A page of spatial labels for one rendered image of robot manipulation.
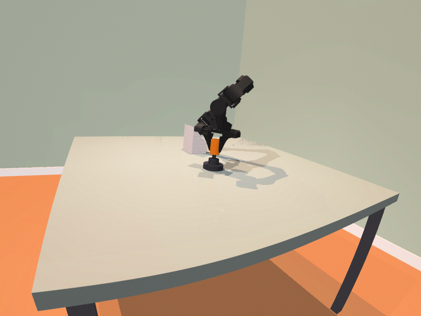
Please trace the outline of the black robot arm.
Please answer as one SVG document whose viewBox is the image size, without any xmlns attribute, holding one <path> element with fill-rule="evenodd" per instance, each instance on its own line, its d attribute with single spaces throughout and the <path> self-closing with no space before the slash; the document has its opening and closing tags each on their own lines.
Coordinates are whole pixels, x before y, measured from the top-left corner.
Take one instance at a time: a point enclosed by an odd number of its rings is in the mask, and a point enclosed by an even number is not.
<svg viewBox="0 0 421 316">
<path fill-rule="evenodd" d="M 210 110 L 205 112 L 197 121 L 199 122 L 197 125 L 211 125 L 211 118 L 210 116 L 212 113 L 215 115 L 226 114 L 227 106 L 235 108 L 238 103 L 241 101 L 241 96 L 244 95 L 246 92 L 252 90 L 253 80 L 249 76 L 241 75 L 240 78 L 236 80 L 236 84 L 232 84 L 227 86 L 223 89 L 220 93 L 218 93 L 219 98 L 214 100 L 210 105 Z M 222 94 L 221 94 L 222 93 Z M 234 104 L 234 105 L 233 105 Z M 233 106 L 232 106 L 233 105 Z M 205 122 L 203 122 L 202 120 Z M 225 120 L 225 130 L 230 130 L 232 128 L 232 124 Z"/>
</svg>

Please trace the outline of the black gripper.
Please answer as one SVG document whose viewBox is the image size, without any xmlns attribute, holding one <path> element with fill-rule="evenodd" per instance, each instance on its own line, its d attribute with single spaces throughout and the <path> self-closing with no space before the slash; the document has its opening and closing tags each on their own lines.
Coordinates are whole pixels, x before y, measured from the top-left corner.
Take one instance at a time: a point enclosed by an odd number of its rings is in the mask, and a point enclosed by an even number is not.
<svg viewBox="0 0 421 316">
<path fill-rule="evenodd" d="M 224 144 L 226 143 L 228 138 L 238 138 L 240 137 L 240 131 L 239 130 L 225 130 L 225 120 L 227 119 L 225 114 L 221 115 L 215 115 L 212 113 L 210 116 L 211 118 L 211 124 L 208 125 L 195 125 L 194 131 L 201 132 L 203 131 L 202 135 L 204 136 L 208 149 L 210 151 L 211 147 L 211 139 L 213 137 L 213 133 L 220 133 L 222 136 L 219 138 L 219 153 L 222 151 Z"/>
</svg>

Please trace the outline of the orange knob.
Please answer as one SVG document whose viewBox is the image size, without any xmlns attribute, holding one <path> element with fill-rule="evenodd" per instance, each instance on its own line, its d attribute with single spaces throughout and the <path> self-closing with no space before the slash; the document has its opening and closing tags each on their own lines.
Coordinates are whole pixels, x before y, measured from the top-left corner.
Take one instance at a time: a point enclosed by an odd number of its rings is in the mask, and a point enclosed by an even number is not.
<svg viewBox="0 0 421 316">
<path fill-rule="evenodd" d="M 210 154 L 212 155 L 219 155 L 219 139 L 211 139 L 210 144 Z"/>
</svg>

